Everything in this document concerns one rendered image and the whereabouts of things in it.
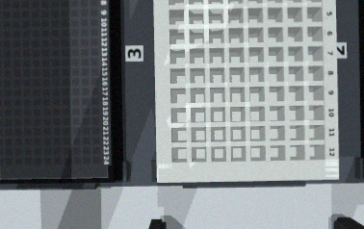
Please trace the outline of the white well plate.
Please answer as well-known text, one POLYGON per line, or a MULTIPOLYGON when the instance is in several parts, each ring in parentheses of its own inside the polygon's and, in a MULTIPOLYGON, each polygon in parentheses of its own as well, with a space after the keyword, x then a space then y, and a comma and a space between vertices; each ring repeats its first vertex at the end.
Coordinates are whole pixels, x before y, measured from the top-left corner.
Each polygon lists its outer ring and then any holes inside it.
POLYGON ((339 179, 336 0, 153 5, 157 183, 339 179))

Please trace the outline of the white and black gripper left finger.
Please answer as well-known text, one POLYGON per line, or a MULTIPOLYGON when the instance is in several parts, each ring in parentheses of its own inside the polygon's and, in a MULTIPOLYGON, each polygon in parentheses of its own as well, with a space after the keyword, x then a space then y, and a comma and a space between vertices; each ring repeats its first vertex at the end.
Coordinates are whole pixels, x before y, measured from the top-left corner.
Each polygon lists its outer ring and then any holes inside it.
POLYGON ((151 219, 148 229, 167 229, 167 225, 161 219, 151 219))

